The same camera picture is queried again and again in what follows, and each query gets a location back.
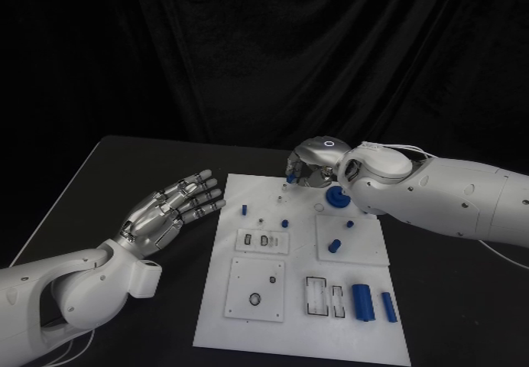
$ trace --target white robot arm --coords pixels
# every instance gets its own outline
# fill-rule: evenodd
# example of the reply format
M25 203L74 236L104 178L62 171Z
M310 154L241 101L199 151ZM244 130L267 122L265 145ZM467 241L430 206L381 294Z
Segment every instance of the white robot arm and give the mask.
M411 161L389 147L414 150L427 158ZM313 169L310 177L300 177L303 163ZM529 176L437 158L405 145L363 142L352 149L329 136L306 140L288 158L288 182L326 187L333 174L366 213L389 213L444 235L529 248Z
M0 270L2 367L25 365L107 323L128 294L154 295L162 267L144 257L167 246L186 223L226 205L219 200L199 206L222 193L208 191L216 184L211 175L206 170L149 195L97 249ZM51 282L64 322L42 327L41 294Z

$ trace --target black backdrop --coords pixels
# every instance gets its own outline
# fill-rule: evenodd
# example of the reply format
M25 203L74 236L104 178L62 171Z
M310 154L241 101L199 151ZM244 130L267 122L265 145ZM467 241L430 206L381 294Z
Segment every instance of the black backdrop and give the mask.
M529 174L528 1L0 6L0 265L108 134L268 148L327 134Z

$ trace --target robotic hand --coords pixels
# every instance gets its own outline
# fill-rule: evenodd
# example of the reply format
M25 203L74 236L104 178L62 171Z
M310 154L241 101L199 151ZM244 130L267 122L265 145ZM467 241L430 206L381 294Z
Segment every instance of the robotic hand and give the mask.
M221 209L222 193L206 170L156 191L134 207L118 235L97 249L0 270L0 366L26 364L107 323L128 294L154 295L162 267L143 260L162 250L182 226ZM41 294L52 283L64 320L41 327Z
M412 161L395 149L424 154ZM313 173L301 176L307 164ZM287 182L327 187L336 175L355 205L371 214L466 239L529 248L529 176L487 164L437 158L408 145L329 136L307 139L288 157Z

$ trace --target white acrylic plate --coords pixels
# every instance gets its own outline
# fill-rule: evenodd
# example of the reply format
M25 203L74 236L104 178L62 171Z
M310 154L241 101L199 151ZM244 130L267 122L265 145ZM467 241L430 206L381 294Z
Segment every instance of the white acrylic plate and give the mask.
M226 206L218 221L218 234L203 289L195 346L275 353L349 361L410 365L405 334L402 331L398 297L386 266L368 266L319 261L316 249L316 214L348 218L375 219L353 205L343 209L326 202L326 189L296 187L281 191L284 178L229 174ZM314 211L320 203L324 211ZM241 206L248 205L247 216ZM283 219L288 228L281 227ZM288 255L260 254L235 250L237 230L264 229L288 232ZM281 323L244 320L224 316L232 259L260 258L284 261L284 318ZM306 278L327 280L327 304L332 305L330 287L343 288L345 318L307 315ZM369 284L376 320L365 323L353 317L350 286ZM382 292L391 292L398 323L386 321Z
M235 250L247 252L262 252L265 254L288 254L288 232L264 231L257 229L237 230Z
M386 244L384 242L378 219L316 216L317 258L322 261L348 262L361 265L389 265ZM342 246L333 254L329 245L339 239Z
M283 280L283 261L234 258L224 316L283 322ZM255 305L252 295L258 297Z

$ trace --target table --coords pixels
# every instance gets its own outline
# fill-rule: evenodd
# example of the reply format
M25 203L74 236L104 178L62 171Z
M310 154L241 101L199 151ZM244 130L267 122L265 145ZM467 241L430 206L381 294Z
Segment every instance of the table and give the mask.
M288 154L105 137L16 264L95 248L114 237L131 206L154 189L192 173L212 169L224 189L228 173L283 176ZM479 242L430 233L389 216L379 218L412 365L529 365L529 271L510 265ZM216 226L218 213L190 223L152 257L163 267L156 297L128 298L71 365L375 366L192 346ZM497 248L529 263L526 249ZM45 297L43 319L58 316L52 306ZM87 338L74 342L75 351Z

